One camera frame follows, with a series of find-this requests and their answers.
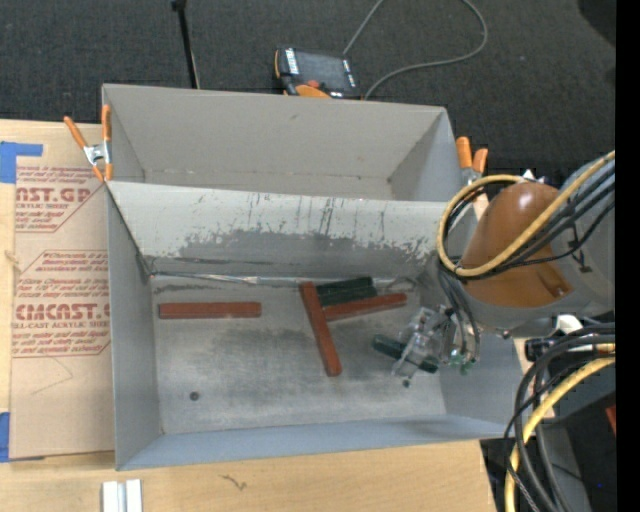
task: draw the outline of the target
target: blue tape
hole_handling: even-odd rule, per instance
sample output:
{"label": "blue tape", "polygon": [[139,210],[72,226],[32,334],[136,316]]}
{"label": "blue tape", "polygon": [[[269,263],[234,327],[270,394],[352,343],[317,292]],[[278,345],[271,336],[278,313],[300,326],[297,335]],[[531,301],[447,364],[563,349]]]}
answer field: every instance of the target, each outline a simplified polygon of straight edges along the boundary
{"label": "blue tape", "polygon": [[16,182],[16,163],[19,156],[42,156],[42,144],[0,142],[0,183]]}
{"label": "blue tape", "polygon": [[0,413],[0,462],[9,462],[9,413]]}

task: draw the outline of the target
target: wooden table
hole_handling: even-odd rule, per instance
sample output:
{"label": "wooden table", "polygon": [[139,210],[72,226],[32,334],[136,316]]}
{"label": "wooden table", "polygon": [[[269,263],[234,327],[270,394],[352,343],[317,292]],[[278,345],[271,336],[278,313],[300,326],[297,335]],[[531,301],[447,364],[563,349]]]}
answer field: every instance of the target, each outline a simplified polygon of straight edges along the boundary
{"label": "wooden table", "polygon": [[[0,136],[47,137],[51,123],[0,120]],[[0,184],[0,252],[14,188]],[[11,263],[3,255],[0,412],[9,408]],[[477,441],[116,472],[112,452],[0,464],[2,510],[98,511],[105,481],[141,479],[153,511],[495,511]]]}

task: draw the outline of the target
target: yellow cable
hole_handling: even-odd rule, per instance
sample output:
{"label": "yellow cable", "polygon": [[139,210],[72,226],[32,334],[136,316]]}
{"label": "yellow cable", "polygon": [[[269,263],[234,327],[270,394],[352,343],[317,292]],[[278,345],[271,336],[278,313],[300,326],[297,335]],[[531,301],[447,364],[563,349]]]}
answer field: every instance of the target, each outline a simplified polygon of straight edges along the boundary
{"label": "yellow cable", "polygon": [[488,176],[486,178],[480,178],[479,180],[473,182],[471,185],[463,188],[460,192],[458,192],[453,199],[449,202],[445,211],[440,219],[440,227],[438,229],[438,237],[436,240],[438,254],[440,255],[440,259],[442,263],[452,272],[454,272],[457,276],[460,277],[474,277],[485,272],[489,272],[493,270],[498,265],[503,263],[507,258],[512,256],[520,247],[526,244],[532,237],[535,235],[544,224],[551,218],[551,216],[562,206],[562,204],[569,198],[571,194],[573,194],[582,184],[588,180],[593,174],[599,171],[604,165],[615,158],[615,151],[611,151],[606,156],[600,158],[596,161],[591,167],[589,167],[586,171],[584,171],[574,182],[572,182],[565,190],[563,190],[556,199],[527,227],[522,234],[516,238],[511,244],[504,249],[500,254],[494,257],[491,261],[480,265],[479,267],[465,269],[462,267],[458,267],[455,263],[453,263],[449,256],[447,255],[444,248],[444,237],[445,237],[445,227],[447,223],[447,219],[451,214],[453,208],[458,204],[458,202],[464,197],[468,196],[472,191],[476,188],[482,187],[488,183],[492,183],[494,181],[512,181],[522,182],[524,179],[519,176],[513,176],[509,174],[499,174],[496,176]]}
{"label": "yellow cable", "polygon": [[[549,394],[549,396],[543,400],[540,405],[533,411],[529,420],[523,428],[522,435],[525,444],[529,440],[531,433],[535,430],[538,423],[542,421],[549,409],[551,409],[562,397],[564,397],[571,389],[576,387],[584,379],[600,371],[606,366],[609,366],[615,362],[615,357],[606,357],[602,359],[596,359],[583,367],[579,368],[571,375],[566,377],[558,386]],[[520,457],[518,454],[518,446],[516,445],[511,452],[511,465],[515,471],[518,470],[520,464]],[[515,481],[511,476],[511,473],[507,473],[504,487],[504,499],[506,512],[516,512],[515,508]]]}

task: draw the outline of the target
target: metal rod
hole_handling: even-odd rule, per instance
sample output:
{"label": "metal rod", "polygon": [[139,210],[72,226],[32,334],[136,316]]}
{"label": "metal rod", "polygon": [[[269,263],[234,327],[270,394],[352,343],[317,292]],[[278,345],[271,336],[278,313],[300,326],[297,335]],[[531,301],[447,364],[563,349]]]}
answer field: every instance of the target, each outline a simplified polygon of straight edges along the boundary
{"label": "metal rod", "polygon": [[191,40],[189,39],[189,27],[187,25],[187,16],[185,14],[186,5],[186,0],[173,0],[171,2],[173,10],[178,13],[178,19],[180,20],[180,32],[182,33],[182,43],[184,45],[185,57],[187,58],[187,67],[189,68],[191,88],[200,89],[200,80],[198,78],[198,72],[196,71],[196,61],[193,56],[193,51],[191,50]]}

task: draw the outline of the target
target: black carpet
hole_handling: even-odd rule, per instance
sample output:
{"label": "black carpet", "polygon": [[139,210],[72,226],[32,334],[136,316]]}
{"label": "black carpet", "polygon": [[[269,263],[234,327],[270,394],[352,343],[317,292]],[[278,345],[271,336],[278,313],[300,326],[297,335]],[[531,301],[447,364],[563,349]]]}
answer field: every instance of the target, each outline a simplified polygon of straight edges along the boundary
{"label": "black carpet", "polygon": [[[341,52],[374,0],[191,0],[203,89],[278,94],[280,43]],[[370,100],[445,106],[454,134],[488,147],[489,172],[561,182],[615,149],[616,0],[477,0],[488,27],[469,60],[421,68]],[[473,51],[461,0],[386,0],[349,52],[364,90],[395,69]],[[190,87],[169,0],[0,0],[0,117],[95,122],[104,82]]]}

